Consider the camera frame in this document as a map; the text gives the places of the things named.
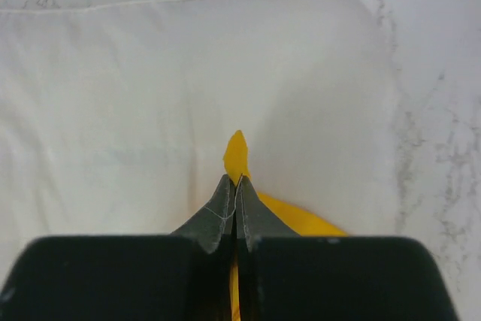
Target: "marble surface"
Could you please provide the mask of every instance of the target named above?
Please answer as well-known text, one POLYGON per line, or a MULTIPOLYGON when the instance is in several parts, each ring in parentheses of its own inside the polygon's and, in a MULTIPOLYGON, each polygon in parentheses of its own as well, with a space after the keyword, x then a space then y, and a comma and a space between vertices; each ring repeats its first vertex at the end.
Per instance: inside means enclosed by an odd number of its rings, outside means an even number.
MULTIPOLYGON (((0 0, 3 9, 128 0, 0 0)), ((481 0, 362 0, 386 34, 396 119, 400 235, 437 260, 463 320, 481 304, 481 0)))

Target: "white cloth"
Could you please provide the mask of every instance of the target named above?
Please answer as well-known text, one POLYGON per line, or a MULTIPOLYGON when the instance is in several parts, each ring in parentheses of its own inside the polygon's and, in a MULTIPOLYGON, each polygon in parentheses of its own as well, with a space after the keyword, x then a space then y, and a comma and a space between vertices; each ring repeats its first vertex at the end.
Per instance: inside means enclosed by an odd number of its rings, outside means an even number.
POLYGON ((395 82, 358 0, 0 12, 0 280, 48 234, 170 232, 242 129, 254 186, 393 233, 395 82))

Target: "marble countertop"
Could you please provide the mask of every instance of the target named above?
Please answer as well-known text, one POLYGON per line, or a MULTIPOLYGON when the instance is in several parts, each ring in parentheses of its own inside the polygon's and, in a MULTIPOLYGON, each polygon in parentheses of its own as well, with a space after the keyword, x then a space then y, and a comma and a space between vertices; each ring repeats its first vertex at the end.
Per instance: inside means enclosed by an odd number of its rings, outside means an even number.
MULTIPOLYGON (((78 8, 128 0, 0 0, 78 8)), ((362 0, 386 34, 402 92, 400 235, 424 243, 463 320, 481 314, 481 0, 362 0)))

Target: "yellow cloth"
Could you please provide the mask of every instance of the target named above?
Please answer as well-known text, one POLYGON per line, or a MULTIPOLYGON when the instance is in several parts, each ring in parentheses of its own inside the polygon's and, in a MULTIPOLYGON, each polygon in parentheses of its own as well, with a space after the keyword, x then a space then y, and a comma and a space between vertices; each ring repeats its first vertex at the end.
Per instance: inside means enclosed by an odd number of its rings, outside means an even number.
MULTIPOLYGON (((224 168, 235 186, 241 175, 250 178, 247 167, 248 149, 242 131, 236 131, 227 145, 224 154, 224 168)), ((346 232, 323 220, 315 214, 309 213, 299 207, 287 204, 269 195, 258 193, 259 199, 277 217, 279 217, 292 230, 303 236, 345 236, 346 232)), ((239 274, 237 270, 237 257, 234 258, 231 275, 231 318, 233 321, 241 320, 239 308, 239 274)))

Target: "yellow object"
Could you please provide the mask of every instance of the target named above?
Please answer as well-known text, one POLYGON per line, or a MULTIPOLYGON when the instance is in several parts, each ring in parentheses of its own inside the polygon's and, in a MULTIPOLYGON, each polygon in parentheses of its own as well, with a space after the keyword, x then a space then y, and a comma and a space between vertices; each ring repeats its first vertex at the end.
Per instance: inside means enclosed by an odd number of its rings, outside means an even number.
MULTIPOLYGON (((228 176, 237 186, 241 175, 250 178, 247 167, 248 149, 242 131, 236 131, 231 137, 224 154, 224 168, 228 176)), ((292 230, 302 236, 345 236, 346 232, 323 220, 315 214, 309 213, 299 207, 287 204, 272 198, 269 195, 258 193, 259 199, 277 217, 279 217, 292 230)), ((233 321, 241 319, 239 309, 239 274, 237 270, 237 257, 231 267, 231 318, 233 321)))

